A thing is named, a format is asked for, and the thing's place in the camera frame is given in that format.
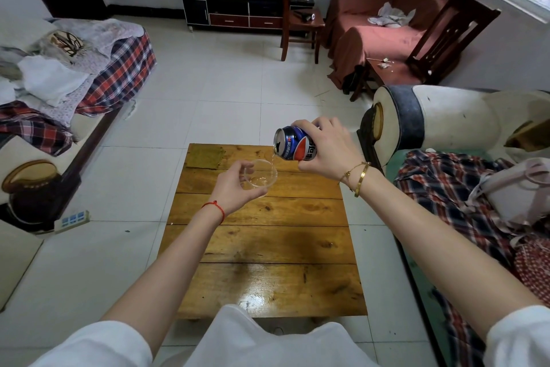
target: white shirt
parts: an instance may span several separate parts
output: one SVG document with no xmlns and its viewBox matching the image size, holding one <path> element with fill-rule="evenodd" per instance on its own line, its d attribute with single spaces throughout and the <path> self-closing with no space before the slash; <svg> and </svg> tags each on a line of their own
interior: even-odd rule
<svg viewBox="0 0 550 367">
<path fill-rule="evenodd" d="M 144 338 L 122 322 L 88 325 L 32 364 L 32 367 L 136 366 L 152 363 Z M 550 309 L 523 308 L 497 322 L 487 336 L 487 366 L 550 365 Z M 235 305 L 220 309 L 193 354 L 163 366 L 376 366 L 339 323 L 329 322 L 305 335 L 276 336 L 264 331 Z"/>
</svg>

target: soda can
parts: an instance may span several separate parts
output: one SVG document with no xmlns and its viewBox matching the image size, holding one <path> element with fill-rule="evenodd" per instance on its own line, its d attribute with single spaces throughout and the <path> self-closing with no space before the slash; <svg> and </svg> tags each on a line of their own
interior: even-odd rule
<svg viewBox="0 0 550 367">
<path fill-rule="evenodd" d="M 298 127 L 279 128 L 273 137 L 273 152 L 284 160 L 312 160 L 317 148 L 311 137 Z"/>
</svg>

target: red drawer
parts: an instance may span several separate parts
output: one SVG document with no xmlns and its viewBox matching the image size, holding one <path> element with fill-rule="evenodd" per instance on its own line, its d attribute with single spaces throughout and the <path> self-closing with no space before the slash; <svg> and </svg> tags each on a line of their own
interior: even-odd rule
<svg viewBox="0 0 550 367">
<path fill-rule="evenodd" d="M 280 29 L 283 27 L 283 19 L 280 17 L 271 17 L 271 16 L 251 16 L 250 27 Z"/>
<path fill-rule="evenodd" d="M 248 16 L 210 14 L 210 25 L 238 26 L 248 28 Z"/>
</svg>

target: red string bracelet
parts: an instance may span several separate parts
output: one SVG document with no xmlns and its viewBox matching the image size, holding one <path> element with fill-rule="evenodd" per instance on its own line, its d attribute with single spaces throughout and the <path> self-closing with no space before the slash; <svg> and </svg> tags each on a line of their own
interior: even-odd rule
<svg viewBox="0 0 550 367">
<path fill-rule="evenodd" d="M 204 208 L 206 205 L 214 205 L 220 211 L 222 211 L 222 222 L 223 222 L 223 220 L 225 219 L 225 212 L 223 211 L 222 207 L 220 205 L 218 205 L 218 201 L 215 200 L 214 202 L 207 202 L 207 203 L 205 203 L 204 205 L 201 206 L 201 209 Z"/>
</svg>

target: tile floor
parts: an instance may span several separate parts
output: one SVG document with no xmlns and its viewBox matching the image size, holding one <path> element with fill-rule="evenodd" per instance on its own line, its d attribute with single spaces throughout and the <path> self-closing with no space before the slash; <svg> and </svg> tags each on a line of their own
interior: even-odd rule
<svg viewBox="0 0 550 367">
<path fill-rule="evenodd" d="M 24 366 L 96 321 L 156 258 L 190 142 L 269 145 L 275 130 L 299 118 L 335 115 L 352 131 L 370 106 L 354 103 L 326 78 L 306 45 L 291 44 L 280 62 L 279 37 L 190 33 L 183 21 L 129 17 L 143 24 L 158 66 L 121 113 L 83 176 L 67 213 L 93 221 L 46 238 L 6 311 L 0 360 Z M 436 365 L 391 235 L 376 214 L 342 190 L 369 316 L 341 322 L 383 366 Z M 310 319 L 262 319 L 266 330 L 304 333 Z M 155 365 L 191 350 L 209 323 L 177 321 Z"/>
</svg>

